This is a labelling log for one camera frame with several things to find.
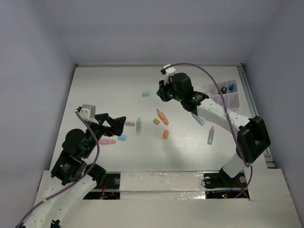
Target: white table surface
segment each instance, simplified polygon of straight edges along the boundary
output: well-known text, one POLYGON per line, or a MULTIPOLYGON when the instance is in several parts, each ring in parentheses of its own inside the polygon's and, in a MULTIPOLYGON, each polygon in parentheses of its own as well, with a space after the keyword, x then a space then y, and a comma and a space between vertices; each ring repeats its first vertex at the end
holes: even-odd
MULTIPOLYGON (((198 69, 177 69, 190 76, 195 90, 202 91, 202 87, 210 83, 210 79, 198 69)), ((250 116, 237 68, 206 69, 217 81, 237 80, 240 97, 240 109, 237 112, 250 116)), ((219 170, 235 153, 231 134, 208 122, 201 127, 176 101, 162 102, 156 95, 158 81, 162 78, 159 67, 76 68, 51 168, 62 151, 61 144, 66 133, 74 128, 85 130, 74 110, 82 104, 92 104, 96 105, 98 114, 109 113, 113 118, 125 115, 128 121, 133 122, 138 117, 142 120, 141 136, 135 135, 135 127, 125 127, 127 141, 101 146, 97 163, 107 171, 219 170), (152 95, 142 97, 142 92, 145 91, 152 95), (157 118, 156 108, 165 113, 169 126, 163 123, 156 126, 152 123, 157 118), (207 137, 211 126, 215 127, 215 136, 213 144, 208 145, 207 137), (170 131, 168 140, 162 139, 165 129, 170 131)), ((92 162, 94 156, 95 152, 86 162, 92 162)), ((121 200, 82 200, 64 228, 300 228, 301 224, 282 171, 267 169, 263 156, 256 160, 253 169, 254 175, 249 186, 250 201, 172 200, 158 197, 155 192, 150 195, 140 194, 139 197, 126 196, 121 200)), ((36 202, 42 199, 49 178, 49 171, 45 171, 36 202)), ((188 186, 181 184, 180 189, 185 188, 188 186)))
MULTIPOLYGON (((236 79, 239 89, 241 115, 250 116, 244 89, 236 67, 206 67, 217 81, 236 79)), ((202 91, 211 82, 209 77, 193 67, 177 67, 191 78, 194 89, 202 91)), ((74 114, 82 104, 96 106, 96 113, 109 113, 112 118, 126 116, 127 121, 142 121, 141 136, 135 127, 125 126, 125 142, 101 146, 98 164, 107 171, 217 171, 235 153, 232 135, 214 123, 202 127, 175 100, 163 102, 157 96, 158 82, 163 79, 160 67, 78 67, 70 89, 51 167, 62 151, 68 131, 85 130, 74 114), (149 91, 151 96, 142 97, 149 91), (156 109, 166 115, 170 124, 156 126, 156 109), (207 144, 210 128, 215 134, 212 145, 207 144), (164 130, 169 130, 168 140, 163 140, 164 130)), ((93 161, 95 151, 87 163, 93 161)))

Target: white wall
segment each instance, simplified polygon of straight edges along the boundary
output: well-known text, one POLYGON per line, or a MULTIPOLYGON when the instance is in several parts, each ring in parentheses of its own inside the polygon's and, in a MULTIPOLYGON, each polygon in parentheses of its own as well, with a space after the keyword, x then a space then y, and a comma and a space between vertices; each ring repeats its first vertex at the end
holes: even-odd
POLYGON ((282 1, 269 30, 246 62, 257 110, 267 124, 271 153, 290 186, 304 225, 304 1, 282 1))
POLYGON ((42 1, 0 5, 0 226, 12 228, 49 168, 75 64, 42 1))
POLYGON ((280 2, 44 1, 77 63, 241 63, 280 2))

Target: marker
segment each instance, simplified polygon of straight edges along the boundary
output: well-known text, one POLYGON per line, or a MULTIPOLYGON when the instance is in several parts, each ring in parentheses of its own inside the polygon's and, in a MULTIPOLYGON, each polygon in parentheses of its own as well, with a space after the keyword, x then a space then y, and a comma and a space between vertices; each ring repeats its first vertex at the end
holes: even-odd
POLYGON ((208 135, 208 141, 207 141, 207 143, 208 143, 209 145, 211 145, 212 142, 213 142, 213 136, 214 136, 214 128, 211 127, 211 129, 210 129, 210 131, 209 131, 209 135, 208 135))
POLYGON ((199 116, 191 113, 192 117, 201 125, 201 126, 204 126, 205 125, 205 122, 202 120, 202 118, 200 118, 199 116))
POLYGON ((163 121, 163 123, 165 125, 168 125, 169 124, 169 121, 167 120, 167 118, 165 117, 165 115, 158 109, 156 109, 157 113, 158 113, 158 116, 160 117, 160 119, 163 121))
POLYGON ((142 122, 141 122, 140 118, 138 118, 136 121, 136 135, 140 136, 141 131, 142 131, 142 122))
POLYGON ((114 144, 116 144, 116 140, 115 139, 101 139, 101 140, 99 140, 99 144, 100 145, 114 145, 114 144))

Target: purple cable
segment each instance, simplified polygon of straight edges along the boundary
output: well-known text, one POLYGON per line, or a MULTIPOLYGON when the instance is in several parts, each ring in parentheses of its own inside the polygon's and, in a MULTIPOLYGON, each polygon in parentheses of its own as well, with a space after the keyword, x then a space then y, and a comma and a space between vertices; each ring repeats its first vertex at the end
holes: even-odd
MULTIPOLYGON (((96 142, 96 146, 97 146, 97 153, 96 153, 96 157, 93 161, 93 163, 90 165, 89 169, 75 182, 73 182, 72 184, 70 184, 69 186, 65 187, 64 189, 56 192, 55 194, 47 197, 45 200, 50 200, 58 195, 60 195, 62 192, 65 192, 66 190, 70 189, 71 187, 73 187, 74 185, 76 185, 78 182, 80 182, 94 167, 94 165, 97 162, 98 156, 99 156, 99 152, 100 152, 100 148, 99 148, 99 143, 98 143, 98 139, 96 137, 96 135, 94 134, 94 132, 92 131, 92 129, 89 127, 89 125, 83 120, 83 118, 79 115, 78 111, 75 112, 77 117, 80 119, 80 121, 87 127, 87 129, 89 130, 89 132, 91 133, 91 135, 93 136, 95 142, 96 142)), ((44 201, 40 201, 38 204, 36 204, 35 206, 33 206, 32 209, 30 209, 25 216, 23 216, 23 218, 21 219, 21 221, 19 222, 19 224, 15 227, 15 228, 20 228, 23 221, 37 208, 39 207, 41 204, 43 204, 44 201)))
POLYGON ((209 72, 207 70, 205 70, 204 68, 201 68, 200 66, 196 65, 196 64, 193 64, 193 63, 174 63, 174 64, 171 64, 170 66, 167 66, 164 68, 164 70, 170 68, 170 67, 174 67, 174 66, 177 66, 177 65, 190 65, 190 66, 194 66, 194 67, 197 67, 198 69, 201 69, 202 71, 204 71, 209 77, 210 79, 213 81, 215 87, 217 88, 218 90, 218 93, 220 94, 220 97, 222 98, 222 101, 223 101, 223 106, 224 106, 224 110, 225 110, 225 114, 226 114, 226 117, 227 117, 227 120, 228 120, 228 124, 229 124, 229 127, 230 127, 230 130, 231 130, 231 133, 232 133, 232 136, 233 136, 233 139, 234 139, 234 142, 236 143, 236 146, 237 146, 237 151, 239 153, 239 155, 241 156, 241 159, 244 163, 244 165, 246 167, 249 167, 250 165, 248 165, 245 161, 245 157, 241 151, 241 148, 238 144, 238 140, 237 140, 237 136, 233 130, 233 126, 232 126, 232 122, 230 120, 230 116, 229 116, 229 113, 228 113, 228 108, 227 108, 227 105, 226 105, 226 102, 224 100, 224 96, 223 94, 221 93, 219 87, 218 87, 218 84, 216 83, 216 81, 214 80, 214 78, 211 76, 211 74, 209 74, 209 72))

